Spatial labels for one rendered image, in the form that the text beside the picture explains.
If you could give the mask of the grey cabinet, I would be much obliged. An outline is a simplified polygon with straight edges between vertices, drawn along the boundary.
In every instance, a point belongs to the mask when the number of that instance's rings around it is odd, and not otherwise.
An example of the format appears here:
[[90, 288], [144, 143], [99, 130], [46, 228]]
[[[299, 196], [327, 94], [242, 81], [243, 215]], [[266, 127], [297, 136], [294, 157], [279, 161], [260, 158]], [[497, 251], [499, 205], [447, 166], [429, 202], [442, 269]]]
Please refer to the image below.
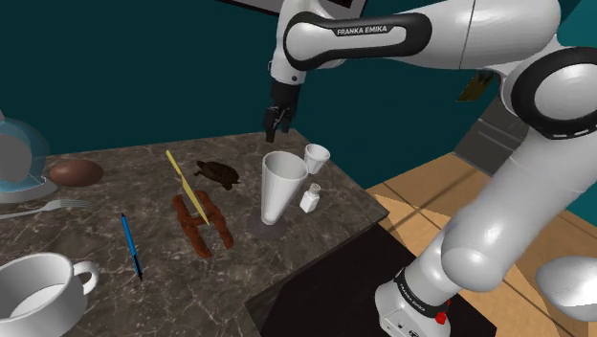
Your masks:
[[459, 158], [493, 176], [524, 140], [529, 126], [496, 97], [455, 147]]

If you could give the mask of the white salt shaker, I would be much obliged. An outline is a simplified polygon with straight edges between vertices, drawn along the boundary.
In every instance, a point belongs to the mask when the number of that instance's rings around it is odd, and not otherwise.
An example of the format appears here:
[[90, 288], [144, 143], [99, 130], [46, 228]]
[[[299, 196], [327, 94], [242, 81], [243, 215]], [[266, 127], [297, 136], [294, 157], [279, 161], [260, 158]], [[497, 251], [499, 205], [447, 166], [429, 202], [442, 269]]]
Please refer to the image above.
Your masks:
[[312, 183], [309, 189], [303, 194], [299, 206], [305, 213], [310, 213], [315, 210], [320, 200], [321, 186], [317, 183]]

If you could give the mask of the brown egg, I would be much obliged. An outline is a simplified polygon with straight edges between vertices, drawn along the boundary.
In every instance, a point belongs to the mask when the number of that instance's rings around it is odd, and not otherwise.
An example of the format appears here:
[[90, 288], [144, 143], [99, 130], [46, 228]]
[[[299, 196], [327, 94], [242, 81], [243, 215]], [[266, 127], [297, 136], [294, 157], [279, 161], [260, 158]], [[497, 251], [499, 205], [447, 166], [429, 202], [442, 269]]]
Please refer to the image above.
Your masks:
[[72, 160], [61, 163], [50, 171], [50, 178], [65, 187], [92, 186], [103, 177], [103, 168], [89, 160]]

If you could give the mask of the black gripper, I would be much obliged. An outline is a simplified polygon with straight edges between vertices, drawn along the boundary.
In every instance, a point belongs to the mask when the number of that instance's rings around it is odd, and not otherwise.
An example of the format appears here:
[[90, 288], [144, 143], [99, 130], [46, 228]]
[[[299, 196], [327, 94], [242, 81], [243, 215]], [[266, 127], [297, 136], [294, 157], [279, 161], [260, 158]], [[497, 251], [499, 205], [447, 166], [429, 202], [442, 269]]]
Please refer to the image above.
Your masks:
[[263, 118], [263, 128], [268, 143], [274, 141], [278, 125], [280, 125], [283, 133], [289, 132], [290, 125], [296, 116], [299, 92], [299, 84], [286, 84], [272, 79], [271, 98], [273, 105], [266, 108]]

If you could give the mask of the blue glass dome on plate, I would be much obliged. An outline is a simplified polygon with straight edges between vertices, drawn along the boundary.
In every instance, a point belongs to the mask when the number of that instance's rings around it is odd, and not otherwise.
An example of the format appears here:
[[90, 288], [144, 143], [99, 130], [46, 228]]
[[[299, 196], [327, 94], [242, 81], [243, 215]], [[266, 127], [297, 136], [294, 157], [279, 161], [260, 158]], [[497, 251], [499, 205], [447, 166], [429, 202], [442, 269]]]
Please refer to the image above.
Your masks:
[[35, 200], [56, 191], [43, 175], [50, 147], [31, 125], [0, 110], [0, 204]]

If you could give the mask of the black robot stand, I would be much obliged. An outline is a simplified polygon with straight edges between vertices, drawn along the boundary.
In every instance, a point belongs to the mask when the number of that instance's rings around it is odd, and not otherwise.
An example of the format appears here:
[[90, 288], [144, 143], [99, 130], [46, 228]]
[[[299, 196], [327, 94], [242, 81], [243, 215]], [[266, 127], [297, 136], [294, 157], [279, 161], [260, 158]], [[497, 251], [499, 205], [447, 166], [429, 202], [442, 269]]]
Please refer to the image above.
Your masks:
[[375, 224], [245, 302], [261, 337], [389, 337], [376, 288], [415, 259]]

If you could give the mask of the small white fluted cup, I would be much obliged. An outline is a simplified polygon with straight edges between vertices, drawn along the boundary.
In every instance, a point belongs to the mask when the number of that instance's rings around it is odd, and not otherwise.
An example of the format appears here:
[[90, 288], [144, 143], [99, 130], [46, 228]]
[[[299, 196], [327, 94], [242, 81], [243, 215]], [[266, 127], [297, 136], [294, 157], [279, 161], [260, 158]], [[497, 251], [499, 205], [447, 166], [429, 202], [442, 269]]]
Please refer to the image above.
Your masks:
[[330, 152], [324, 146], [309, 144], [305, 147], [304, 162], [310, 174], [318, 173], [329, 158]]

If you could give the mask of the silver fork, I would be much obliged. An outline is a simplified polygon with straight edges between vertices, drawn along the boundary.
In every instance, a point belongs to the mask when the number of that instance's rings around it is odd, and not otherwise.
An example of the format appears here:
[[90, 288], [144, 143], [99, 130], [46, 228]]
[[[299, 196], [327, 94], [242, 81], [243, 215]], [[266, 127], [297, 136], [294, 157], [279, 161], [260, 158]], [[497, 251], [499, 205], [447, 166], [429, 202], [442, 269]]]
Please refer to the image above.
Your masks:
[[76, 199], [57, 199], [57, 200], [50, 201], [43, 207], [35, 209], [35, 210], [25, 211], [25, 212], [20, 212], [20, 213], [0, 214], [0, 220], [29, 215], [29, 214], [35, 214], [35, 213], [50, 212], [50, 211], [63, 209], [63, 208], [88, 207], [91, 205], [92, 205], [92, 203], [89, 201], [76, 200]]

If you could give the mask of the brown letter-shaped wooden piece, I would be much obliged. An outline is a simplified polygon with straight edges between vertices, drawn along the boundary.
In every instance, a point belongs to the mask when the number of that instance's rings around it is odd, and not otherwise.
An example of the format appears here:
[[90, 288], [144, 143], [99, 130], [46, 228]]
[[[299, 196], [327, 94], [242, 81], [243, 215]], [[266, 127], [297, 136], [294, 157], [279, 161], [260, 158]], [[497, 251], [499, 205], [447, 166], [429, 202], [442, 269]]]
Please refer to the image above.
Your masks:
[[[203, 203], [207, 219], [213, 223], [215, 229], [221, 236], [224, 246], [227, 249], [232, 248], [234, 239], [227, 227], [226, 219], [221, 214], [219, 208], [210, 200], [210, 197], [206, 192], [195, 190], [194, 193]], [[198, 230], [200, 226], [205, 224], [205, 220], [201, 216], [193, 217], [190, 214], [181, 194], [177, 194], [172, 198], [172, 205], [176, 210], [179, 223], [185, 235], [190, 240], [196, 254], [201, 258], [211, 257], [211, 252]]]

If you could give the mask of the dark brown turtle figure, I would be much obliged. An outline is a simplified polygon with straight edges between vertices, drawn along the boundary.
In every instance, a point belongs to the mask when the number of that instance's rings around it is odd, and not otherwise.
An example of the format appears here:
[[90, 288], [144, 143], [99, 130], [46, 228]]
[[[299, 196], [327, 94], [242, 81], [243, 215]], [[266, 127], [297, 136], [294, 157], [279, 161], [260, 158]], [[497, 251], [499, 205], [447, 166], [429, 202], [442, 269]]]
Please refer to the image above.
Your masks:
[[239, 174], [230, 166], [213, 161], [197, 161], [196, 164], [199, 170], [194, 173], [195, 176], [203, 175], [219, 183], [226, 191], [230, 191], [234, 184], [239, 184]]

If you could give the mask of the tall white cone vase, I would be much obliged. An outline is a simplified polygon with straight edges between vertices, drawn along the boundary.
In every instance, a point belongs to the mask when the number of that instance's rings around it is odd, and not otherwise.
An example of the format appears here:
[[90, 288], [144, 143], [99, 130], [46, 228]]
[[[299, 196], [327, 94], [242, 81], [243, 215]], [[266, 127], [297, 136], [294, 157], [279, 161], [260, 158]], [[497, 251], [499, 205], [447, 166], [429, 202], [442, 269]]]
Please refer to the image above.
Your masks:
[[274, 225], [308, 176], [308, 167], [297, 155], [272, 151], [262, 160], [261, 221]]

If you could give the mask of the yellow knife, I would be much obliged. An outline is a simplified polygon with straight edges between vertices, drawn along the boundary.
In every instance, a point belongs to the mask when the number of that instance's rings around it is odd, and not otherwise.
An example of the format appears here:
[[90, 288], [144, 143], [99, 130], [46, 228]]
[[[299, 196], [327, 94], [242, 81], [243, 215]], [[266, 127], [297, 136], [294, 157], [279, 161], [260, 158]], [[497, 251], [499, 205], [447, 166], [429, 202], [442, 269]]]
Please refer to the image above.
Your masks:
[[177, 162], [175, 161], [175, 159], [173, 158], [172, 154], [170, 153], [169, 150], [166, 150], [166, 157], [168, 158], [169, 162], [172, 164], [172, 166], [174, 167], [174, 169], [176, 170], [176, 172], [179, 174], [180, 178], [181, 178], [181, 182], [182, 182], [182, 186], [183, 189], [185, 190], [188, 198], [190, 199], [190, 201], [192, 202], [193, 206], [196, 208], [196, 210], [198, 211], [198, 213], [201, 215], [201, 217], [203, 218], [203, 220], [205, 221], [205, 223], [207, 225], [210, 224], [207, 215], [202, 207], [202, 205], [200, 204], [199, 200], [197, 199], [196, 194], [194, 193], [194, 191], [191, 189], [186, 177], [184, 176], [184, 174], [182, 173], [182, 171], [180, 170]]

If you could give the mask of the blue pen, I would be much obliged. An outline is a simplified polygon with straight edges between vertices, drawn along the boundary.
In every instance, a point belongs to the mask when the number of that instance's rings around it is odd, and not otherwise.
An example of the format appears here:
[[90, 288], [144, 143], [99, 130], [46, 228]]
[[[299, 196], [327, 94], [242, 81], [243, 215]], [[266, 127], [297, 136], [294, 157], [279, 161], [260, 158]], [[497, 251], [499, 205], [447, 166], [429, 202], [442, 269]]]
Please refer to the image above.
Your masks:
[[130, 232], [130, 229], [128, 226], [127, 218], [124, 213], [121, 213], [121, 217], [122, 217], [122, 226], [123, 226], [123, 229], [125, 232], [128, 248], [129, 248], [129, 251], [130, 251], [130, 254], [132, 257], [132, 261], [133, 261], [133, 264], [135, 267], [136, 274], [137, 274], [138, 278], [140, 279], [140, 281], [143, 281], [143, 269], [142, 269], [139, 259], [138, 259], [134, 240], [133, 240], [133, 237], [131, 235], [131, 232]]

